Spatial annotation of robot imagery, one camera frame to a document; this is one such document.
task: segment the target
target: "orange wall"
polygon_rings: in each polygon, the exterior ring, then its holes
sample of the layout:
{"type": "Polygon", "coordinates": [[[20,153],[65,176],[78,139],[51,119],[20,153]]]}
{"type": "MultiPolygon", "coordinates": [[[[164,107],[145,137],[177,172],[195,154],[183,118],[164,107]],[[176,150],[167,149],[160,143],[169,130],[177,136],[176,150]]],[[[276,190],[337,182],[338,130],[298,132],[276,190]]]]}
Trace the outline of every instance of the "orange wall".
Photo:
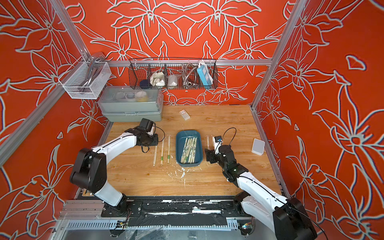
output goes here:
{"type": "Polygon", "coordinates": [[[48,239],[77,187],[69,182],[79,150],[98,144],[106,118],[94,100],[64,94],[0,173],[0,239],[48,239]]]}
{"type": "Polygon", "coordinates": [[[258,115],[289,193],[328,238],[382,239],[384,5],[321,3],[301,14],[258,115]]]}
{"type": "Polygon", "coordinates": [[[0,1],[0,144],[80,57],[45,0],[0,1]]]}
{"type": "MultiPolygon", "coordinates": [[[[0,1],[0,144],[80,57],[45,0],[0,1]]],[[[77,189],[69,174],[79,149],[95,146],[106,119],[94,100],[66,93],[0,171],[0,239],[47,239],[77,189]]]]}
{"type": "MultiPolygon", "coordinates": [[[[139,57],[271,58],[294,1],[63,0],[91,53],[139,57]]],[[[266,66],[218,68],[216,90],[165,91],[165,104],[249,104],[266,66]]],[[[129,85],[112,68],[112,85],[129,85]]]]}

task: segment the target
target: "wire basket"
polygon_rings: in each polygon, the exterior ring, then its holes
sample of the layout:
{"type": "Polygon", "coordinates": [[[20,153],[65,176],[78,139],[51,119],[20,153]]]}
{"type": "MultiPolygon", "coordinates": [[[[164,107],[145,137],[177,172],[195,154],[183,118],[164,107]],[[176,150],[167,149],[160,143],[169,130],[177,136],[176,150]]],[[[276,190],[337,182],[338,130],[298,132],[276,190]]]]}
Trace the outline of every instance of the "wire basket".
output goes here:
{"type": "Polygon", "coordinates": [[[131,58],[129,67],[129,85],[133,89],[215,89],[218,85],[216,60],[201,58],[170,58],[170,60],[148,60],[148,58],[131,58]],[[203,60],[207,65],[210,76],[213,79],[212,85],[204,85],[195,67],[198,61],[203,60]],[[165,78],[164,86],[152,86],[150,77],[153,73],[163,72],[165,78]],[[177,76],[177,85],[168,86],[168,79],[171,75],[177,76]]]}
{"type": "Polygon", "coordinates": [[[111,76],[111,69],[109,68],[108,63],[95,63],[95,66],[103,64],[103,68],[99,75],[89,84],[89,86],[83,86],[88,71],[88,65],[85,62],[79,64],[80,67],[63,84],[64,90],[71,98],[97,99],[111,76]]]}

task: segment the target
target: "small white package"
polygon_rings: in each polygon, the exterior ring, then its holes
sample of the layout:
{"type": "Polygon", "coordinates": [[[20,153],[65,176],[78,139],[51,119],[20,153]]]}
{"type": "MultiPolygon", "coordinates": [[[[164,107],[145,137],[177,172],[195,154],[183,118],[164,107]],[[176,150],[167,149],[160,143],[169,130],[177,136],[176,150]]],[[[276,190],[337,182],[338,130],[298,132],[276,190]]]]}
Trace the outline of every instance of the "small white package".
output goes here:
{"type": "Polygon", "coordinates": [[[190,119],[191,117],[189,116],[189,114],[183,109],[179,112],[181,114],[181,116],[183,116],[184,120],[188,120],[190,119]]]}
{"type": "Polygon", "coordinates": [[[261,156],[264,153],[264,144],[264,141],[255,138],[253,140],[252,152],[261,156]]]}

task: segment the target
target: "wooden tabletop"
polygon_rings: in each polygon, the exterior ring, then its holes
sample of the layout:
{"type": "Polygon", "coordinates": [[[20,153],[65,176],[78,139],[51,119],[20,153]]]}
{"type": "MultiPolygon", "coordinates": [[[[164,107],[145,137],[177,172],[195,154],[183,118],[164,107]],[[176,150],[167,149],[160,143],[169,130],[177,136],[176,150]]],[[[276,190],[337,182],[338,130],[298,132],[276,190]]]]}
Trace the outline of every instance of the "wooden tabletop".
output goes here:
{"type": "MultiPolygon", "coordinates": [[[[108,135],[110,141],[125,130],[136,127],[139,122],[115,122],[108,135]]],[[[207,148],[207,135],[223,136],[230,127],[237,129],[231,143],[238,163],[246,167],[257,179],[280,193],[269,159],[251,152],[253,139],[260,139],[249,106],[164,106],[162,121],[156,122],[166,134],[171,135],[170,163],[167,163],[168,138],[164,140],[164,164],[160,164],[161,143],[157,147],[156,165],[153,166],[155,147],[142,153],[141,148],[130,148],[113,159],[107,166],[108,182],[127,196],[181,196],[181,195],[236,195],[242,190],[227,182],[221,167],[209,164],[204,159],[198,167],[182,168],[176,163],[175,138],[183,130],[196,130],[201,135],[203,149],[207,148]],[[184,120],[179,111],[186,110],[189,120],[184,120]]],[[[163,133],[157,129],[159,140],[163,133]]],[[[234,131],[229,130],[223,138],[228,144],[234,131]]]]}

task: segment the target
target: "white cloth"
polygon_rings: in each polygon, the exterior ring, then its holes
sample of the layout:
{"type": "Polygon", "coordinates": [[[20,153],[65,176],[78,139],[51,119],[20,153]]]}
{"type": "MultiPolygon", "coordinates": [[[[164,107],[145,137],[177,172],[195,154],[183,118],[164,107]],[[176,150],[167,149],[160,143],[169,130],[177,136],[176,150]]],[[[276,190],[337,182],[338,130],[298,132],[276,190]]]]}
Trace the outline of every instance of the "white cloth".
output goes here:
{"type": "Polygon", "coordinates": [[[153,73],[149,79],[152,86],[164,86],[166,84],[163,72],[153,73]]]}

